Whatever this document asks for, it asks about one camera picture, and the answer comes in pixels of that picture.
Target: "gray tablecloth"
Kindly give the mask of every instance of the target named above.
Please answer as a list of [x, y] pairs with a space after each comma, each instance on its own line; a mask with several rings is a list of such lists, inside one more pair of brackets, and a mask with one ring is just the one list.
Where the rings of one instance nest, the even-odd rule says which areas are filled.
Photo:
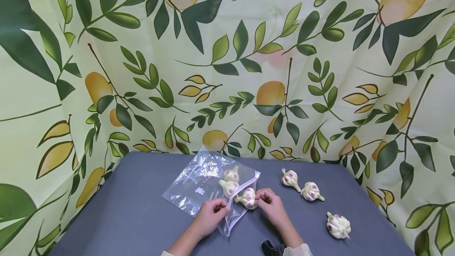
[[[157, 256], [172, 245], [192, 217], [162, 199], [192, 156], [132, 152], [87, 204], [50, 256]], [[258, 188], [271, 188], [314, 256], [411, 256], [398, 232], [375, 207], [347, 170], [334, 164], [238, 158], [261, 172]], [[325, 202], [307, 202], [280, 183], [281, 168], [292, 169], [299, 184], [313, 181]], [[351, 221], [350, 240], [327, 232], [326, 212]], [[201, 241], [193, 255], [263, 255], [260, 246], [279, 236], [260, 209], [249, 211], [226, 238], [218, 231]]]

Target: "hand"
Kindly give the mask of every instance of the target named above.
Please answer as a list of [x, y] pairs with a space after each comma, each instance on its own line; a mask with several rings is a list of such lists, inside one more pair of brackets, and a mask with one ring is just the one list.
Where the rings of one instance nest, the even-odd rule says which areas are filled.
[[213, 199], [203, 203], [189, 230], [201, 239], [210, 235], [218, 224], [229, 214], [230, 208], [224, 199]]
[[291, 221], [289, 220], [288, 214], [286, 213], [281, 198], [273, 193], [270, 189], [261, 189], [256, 192], [256, 205], [260, 207], [267, 219], [275, 226], [278, 230], [285, 229], [283, 226], [288, 225]]

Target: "plastic bag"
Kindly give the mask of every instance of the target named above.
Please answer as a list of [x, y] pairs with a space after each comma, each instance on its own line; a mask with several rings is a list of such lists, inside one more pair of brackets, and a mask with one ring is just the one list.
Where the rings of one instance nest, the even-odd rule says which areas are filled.
[[[233, 170], [236, 166], [238, 166], [239, 186], [228, 198], [220, 185], [220, 180], [225, 180], [226, 170]], [[256, 181], [260, 175], [260, 172], [232, 158], [203, 147], [162, 194], [162, 198], [192, 216], [197, 214], [206, 200], [224, 198], [231, 210], [218, 229], [222, 235], [229, 236], [233, 226], [247, 211], [241, 203], [233, 202], [234, 197], [237, 194], [241, 195], [246, 188], [256, 190]]]

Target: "sleeve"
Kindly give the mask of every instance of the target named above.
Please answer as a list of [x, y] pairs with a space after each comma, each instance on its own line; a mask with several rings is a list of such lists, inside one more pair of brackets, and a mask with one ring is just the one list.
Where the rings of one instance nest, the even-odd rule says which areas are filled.
[[312, 253], [308, 245], [303, 243], [299, 247], [287, 247], [284, 250], [283, 256], [312, 256]]

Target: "garlic bulb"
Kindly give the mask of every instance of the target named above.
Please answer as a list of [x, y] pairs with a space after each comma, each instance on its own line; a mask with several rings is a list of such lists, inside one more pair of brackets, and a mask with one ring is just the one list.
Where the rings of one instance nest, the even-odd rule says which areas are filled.
[[223, 188], [224, 196], [227, 199], [230, 199], [233, 196], [234, 191], [237, 190], [237, 188], [239, 187], [239, 184], [234, 181], [220, 180], [219, 184]]
[[225, 181], [234, 181], [234, 182], [237, 182], [239, 183], [239, 167], [238, 166], [234, 166], [234, 168], [232, 170], [225, 170], [223, 172], [223, 177], [224, 177], [224, 180]]
[[242, 196], [237, 196], [234, 198], [234, 202], [242, 203], [248, 209], [255, 209], [257, 206], [254, 204], [254, 198], [256, 197], [256, 192], [253, 188], [248, 188], [243, 192]]
[[281, 172], [283, 172], [283, 177], [281, 178], [281, 183], [286, 186], [291, 186], [294, 187], [297, 192], [300, 193], [300, 187], [299, 184], [297, 183], [297, 173], [295, 173], [293, 170], [289, 170], [286, 172], [286, 169], [282, 168]]
[[320, 199], [324, 201], [325, 198], [321, 196], [318, 185], [313, 182], [306, 182], [305, 187], [303, 187], [300, 194], [305, 198], [305, 200], [314, 201], [315, 199]]
[[342, 215], [332, 215], [327, 212], [327, 229], [336, 239], [349, 239], [351, 222]]

